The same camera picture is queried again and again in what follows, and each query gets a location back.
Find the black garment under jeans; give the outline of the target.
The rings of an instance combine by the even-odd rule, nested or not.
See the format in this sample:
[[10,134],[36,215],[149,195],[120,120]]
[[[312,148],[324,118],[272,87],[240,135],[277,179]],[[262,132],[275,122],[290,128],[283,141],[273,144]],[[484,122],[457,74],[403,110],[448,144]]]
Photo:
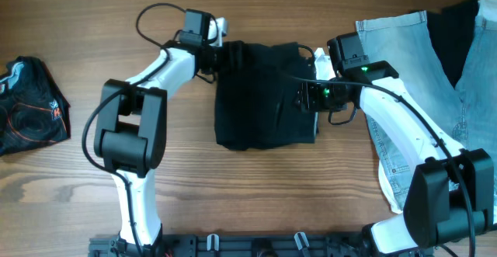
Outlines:
[[462,76],[467,54],[474,39],[478,0],[464,0],[427,12],[427,27],[433,49],[449,83],[455,87]]

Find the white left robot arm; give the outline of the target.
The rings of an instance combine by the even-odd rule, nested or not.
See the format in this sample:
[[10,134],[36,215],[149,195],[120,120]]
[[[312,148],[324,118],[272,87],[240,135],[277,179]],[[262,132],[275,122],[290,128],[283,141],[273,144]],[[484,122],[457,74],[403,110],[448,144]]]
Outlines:
[[94,152],[103,160],[99,169],[112,176],[118,192],[118,252],[155,255],[161,246],[155,170],[165,153],[168,100],[199,72],[217,71],[224,50],[217,44],[171,40],[139,74],[103,85],[89,122],[96,124]]

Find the light blue denim jeans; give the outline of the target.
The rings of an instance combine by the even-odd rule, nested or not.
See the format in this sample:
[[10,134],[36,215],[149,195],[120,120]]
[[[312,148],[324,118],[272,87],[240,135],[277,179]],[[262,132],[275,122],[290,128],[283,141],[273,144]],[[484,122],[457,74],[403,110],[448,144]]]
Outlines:
[[427,11],[356,22],[365,54],[387,61],[410,96],[468,150],[496,157],[496,0],[478,0],[474,39],[453,87],[433,49]]

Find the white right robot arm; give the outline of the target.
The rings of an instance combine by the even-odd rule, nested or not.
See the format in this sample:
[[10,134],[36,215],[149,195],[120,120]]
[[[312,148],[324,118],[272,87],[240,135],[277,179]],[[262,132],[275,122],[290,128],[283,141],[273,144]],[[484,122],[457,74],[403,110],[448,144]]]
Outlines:
[[445,134],[386,61],[300,82],[296,104],[303,111],[334,113],[353,103],[384,130],[412,173],[401,213],[363,230],[362,255],[420,252],[462,238],[475,254],[476,236],[496,229],[494,164],[485,150],[469,151]]

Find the black orange printed shirt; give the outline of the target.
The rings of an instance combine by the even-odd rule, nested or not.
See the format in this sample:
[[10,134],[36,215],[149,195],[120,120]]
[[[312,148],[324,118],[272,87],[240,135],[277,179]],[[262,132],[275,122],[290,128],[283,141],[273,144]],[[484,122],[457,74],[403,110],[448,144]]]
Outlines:
[[1,75],[1,155],[70,138],[69,108],[41,59],[19,56],[10,61]]

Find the white cloth under jeans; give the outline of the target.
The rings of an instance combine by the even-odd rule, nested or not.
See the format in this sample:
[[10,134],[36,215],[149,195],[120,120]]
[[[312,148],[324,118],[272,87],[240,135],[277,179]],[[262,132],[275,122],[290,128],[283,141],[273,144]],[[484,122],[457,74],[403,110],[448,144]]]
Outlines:
[[379,161],[378,178],[381,190],[390,204],[391,211],[401,214],[408,194],[410,179],[408,166],[384,168]]

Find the black shorts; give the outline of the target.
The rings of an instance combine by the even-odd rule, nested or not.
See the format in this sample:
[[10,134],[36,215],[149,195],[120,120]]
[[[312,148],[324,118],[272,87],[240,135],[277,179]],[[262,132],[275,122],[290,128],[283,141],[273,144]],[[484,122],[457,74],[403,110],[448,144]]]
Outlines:
[[314,79],[312,57],[299,43],[265,46],[231,41],[221,49],[214,105],[216,142],[233,151],[313,144],[316,115],[295,104],[301,83]]

